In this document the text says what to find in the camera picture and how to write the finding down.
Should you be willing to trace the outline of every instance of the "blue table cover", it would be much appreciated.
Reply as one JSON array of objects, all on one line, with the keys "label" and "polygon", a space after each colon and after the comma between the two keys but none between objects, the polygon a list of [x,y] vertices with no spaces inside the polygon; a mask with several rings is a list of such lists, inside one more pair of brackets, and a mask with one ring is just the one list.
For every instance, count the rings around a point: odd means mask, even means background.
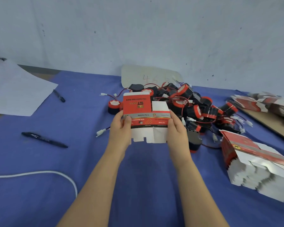
[{"label": "blue table cover", "polygon": [[[31,117],[0,118],[0,175],[55,170],[70,176],[80,191],[104,153],[110,126],[108,96],[119,93],[120,76],[104,76],[62,71],[52,82],[65,103],[51,94]],[[193,87],[209,96],[216,106],[236,90]],[[276,148],[284,155],[284,140],[254,123],[245,125],[246,136]],[[23,137],[32,131],[69,145],[62,149]],[[204,144],[217,146],[209,132]],[[232,185],[220,150],[205,146],[191,154],[208,190],[232,226],[283,226],[284,203],[246,187]],[[54,174],[0,179],[0,226],[55,226],[75,198],[72,184]],[[111,205],[109,226],[184,226],[176,172],[167,144],[133,142],[122,161]]]}]

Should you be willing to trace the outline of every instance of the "black pen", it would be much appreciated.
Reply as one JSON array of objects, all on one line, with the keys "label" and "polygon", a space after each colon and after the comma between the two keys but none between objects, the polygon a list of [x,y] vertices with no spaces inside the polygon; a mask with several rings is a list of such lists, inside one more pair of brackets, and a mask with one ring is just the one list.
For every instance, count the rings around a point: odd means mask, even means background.
[{"label": "black pen", "polygon": [[65,102],[65,99],[54,89],[53,92],[55,93],[56,96],[61,100],[62,103]]},{"label": "black pen", "polygon": [[59,147],[63,147],[63,148],[68,148],[68,146],[63,144],[63,143],[46,139],[46,138],[42,137],[41,135],[38,135],[38,134],[35,134],[35,133],[32,133],[32,132],[21,132],[21,134],[26,136],[26,137],[30,137],[30,138],[33,138],[33,139],[44,141],[44,142],[49,143],[51,145],[55,145],[55,146],[59,146]]}]

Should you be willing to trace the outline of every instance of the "white wall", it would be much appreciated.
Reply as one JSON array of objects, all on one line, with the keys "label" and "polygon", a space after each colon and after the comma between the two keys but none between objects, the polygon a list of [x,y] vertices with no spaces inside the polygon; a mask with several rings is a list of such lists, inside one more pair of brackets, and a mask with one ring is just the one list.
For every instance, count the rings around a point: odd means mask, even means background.
[{"label": "white wall", "polygon": [[0,56],[105,75],[156,66],[284,94],[284,0],[0,0]]}]

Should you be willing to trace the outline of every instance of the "hand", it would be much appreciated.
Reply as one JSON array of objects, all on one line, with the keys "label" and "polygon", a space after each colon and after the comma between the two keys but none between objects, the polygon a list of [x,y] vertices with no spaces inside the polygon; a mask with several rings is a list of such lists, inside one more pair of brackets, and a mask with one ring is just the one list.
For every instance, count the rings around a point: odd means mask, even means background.
[{"label": "hand", "polygon": [[167,144],[169,155],[176,170],[187,161],[192,161],[189,152],[188,137],[186,128],[181,120],[172,111],[171,119],[168,121]]},{"label": "hand", "polygon": [[127,116],[124,125],[122,125],[121,117],[123,110],[115,115],[113,122],[110,125],[108,145],[106,152],[116,152],[121,154],[124,158],[125,151],[128,145],[131,143],[131,117]]}]

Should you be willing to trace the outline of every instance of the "left hand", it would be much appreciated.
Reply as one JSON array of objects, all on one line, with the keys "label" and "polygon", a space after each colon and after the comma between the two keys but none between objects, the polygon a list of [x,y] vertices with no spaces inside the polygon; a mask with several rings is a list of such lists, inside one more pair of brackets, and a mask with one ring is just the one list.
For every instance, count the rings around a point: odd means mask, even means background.
[{"label": "left hand", "polygon": [[124,125],[122,125],[121,117],[123,110],[115,115],[113,122],[110,125],[108,145],[106,152],[113,152],[121,154],[122,157],[125,155],[125,151],[131,143],[131,117],[127,116]]}]

